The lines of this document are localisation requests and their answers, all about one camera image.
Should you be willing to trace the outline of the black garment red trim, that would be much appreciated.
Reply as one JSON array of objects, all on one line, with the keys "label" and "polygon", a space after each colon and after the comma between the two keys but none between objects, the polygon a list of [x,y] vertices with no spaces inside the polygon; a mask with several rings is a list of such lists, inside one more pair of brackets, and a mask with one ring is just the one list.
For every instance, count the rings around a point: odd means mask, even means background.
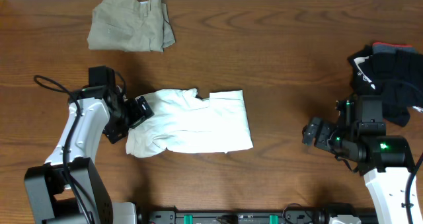
[{"label": "black garment red trim", "polygon": [[350,57],[357,95],[382,99],[383,118],[404,127],[409,109],[422,111],[422,54],[413,46],[375,42]]}]

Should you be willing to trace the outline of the folded khaki shorts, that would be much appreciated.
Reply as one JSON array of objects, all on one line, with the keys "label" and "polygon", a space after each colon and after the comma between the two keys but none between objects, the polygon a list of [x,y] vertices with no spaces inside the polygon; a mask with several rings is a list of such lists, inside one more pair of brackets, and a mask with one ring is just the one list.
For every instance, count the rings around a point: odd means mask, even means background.
[{"label": "folded khaki shorts", "polygon": [[102,0],[87,42],[91,50],[162,52],[176,40],[162,0]]}]

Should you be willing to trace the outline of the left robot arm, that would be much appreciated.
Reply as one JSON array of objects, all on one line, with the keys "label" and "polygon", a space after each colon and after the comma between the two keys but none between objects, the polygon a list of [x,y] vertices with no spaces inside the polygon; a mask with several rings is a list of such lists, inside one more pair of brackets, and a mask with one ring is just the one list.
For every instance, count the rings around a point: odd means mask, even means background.
[{"label": "left robot arm", "polygon": [[125,138],[154,115],[143,96],[126,98],[119,72],[107,66],[89,68],[89,83],[70,91],[57,81],[35,75],[45,89],[68,96],[69,116],[52,154],[24,176],[36,223],[137,223],[132,202],[113,202],[95,167],[103,135],[111,143]]}]

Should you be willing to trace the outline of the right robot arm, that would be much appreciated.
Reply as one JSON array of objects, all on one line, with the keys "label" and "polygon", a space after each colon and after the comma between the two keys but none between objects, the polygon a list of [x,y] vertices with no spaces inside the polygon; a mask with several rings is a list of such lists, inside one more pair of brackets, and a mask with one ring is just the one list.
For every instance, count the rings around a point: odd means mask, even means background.
[{"label": "right robot arm", "polygon": [[302,142],[327,151],[364,178],[379,223],[421,223],[415,161],[408,141],[387,135],[379,96],[358,96],[337,103],[335,123],[313,117],[303,128]]}]

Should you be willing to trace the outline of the white t-shirt black print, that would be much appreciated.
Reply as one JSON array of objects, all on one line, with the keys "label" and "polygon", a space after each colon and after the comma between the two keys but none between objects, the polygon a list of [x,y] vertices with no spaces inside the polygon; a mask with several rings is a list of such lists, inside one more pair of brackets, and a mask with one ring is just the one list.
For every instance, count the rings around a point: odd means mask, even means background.
[{"label": "white t-shirt black print", "polygon": [[147,158],[177,153],[228,153],[253,148],[243,91],[162,89],[143,96],[154,115],[129,130],[126,153]]}]

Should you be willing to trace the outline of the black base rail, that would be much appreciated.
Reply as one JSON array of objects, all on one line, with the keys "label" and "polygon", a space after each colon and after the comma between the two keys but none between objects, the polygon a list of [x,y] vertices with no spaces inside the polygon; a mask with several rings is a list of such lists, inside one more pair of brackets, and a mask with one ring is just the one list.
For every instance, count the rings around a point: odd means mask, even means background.
[{"label": "black base rail", "polygon": [[147,224],[272,224],[272,223],[363,223],[378,224],[374,212],[340,211],[329,213],[325,209],[289,208],[285,211],[259,212],[200,212],[152,211],[140,217]]}]

